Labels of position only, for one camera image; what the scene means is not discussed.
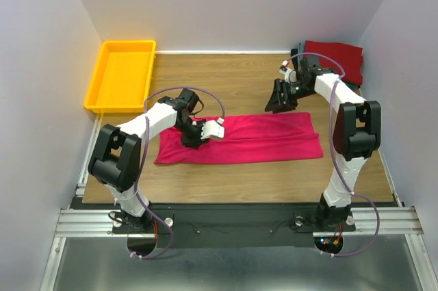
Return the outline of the pink t shirt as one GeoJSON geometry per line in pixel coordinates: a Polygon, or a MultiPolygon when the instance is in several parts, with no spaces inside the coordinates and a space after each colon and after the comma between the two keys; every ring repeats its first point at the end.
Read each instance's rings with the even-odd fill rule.
{"type": "Polygon", "coordinates": [[[323,157],[307,112],[228,116],[224,138],[184,147],[176,128],[160,133],[156,164],[247,164],[323,157]]]}

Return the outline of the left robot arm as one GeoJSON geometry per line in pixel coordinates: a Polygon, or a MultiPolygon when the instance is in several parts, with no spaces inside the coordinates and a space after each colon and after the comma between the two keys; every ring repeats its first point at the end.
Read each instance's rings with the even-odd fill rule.
{"type": "Polygon", "coordinates": [[[175,127],[181,132],[184,147],[198,149],[208,143],[202,139],[206,120],[195,121],[195,107],[201,100],[193,91],[184,88],[175,99],[165,96],[151,110],[129,121],[127,125],[104,125],[96,139],[88,173],[103,184],[120,204],[121,213],[110,214],[114,225],[147,231],[154,218],[147,211],[150,201],[138,191],[145,155],[146,141],[162,131],[175,127]]]}

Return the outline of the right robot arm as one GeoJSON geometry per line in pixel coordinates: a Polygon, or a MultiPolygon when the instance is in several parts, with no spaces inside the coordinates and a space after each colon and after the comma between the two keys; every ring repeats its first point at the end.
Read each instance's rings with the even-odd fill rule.
{"type": "Polygon", "coordinates": [[[274,114],[296,109],[298,100],[318,94],[329,104],[329,146],[333,172],[312,220],[320,229],[353,225],[351,198],[362,167],[381,144],[381,105],[367,101],[344,82],[344,71],[324,68],[323,56],[305,52],[294,70],[291,60],[281,63],[265,111],[274,114]]]}

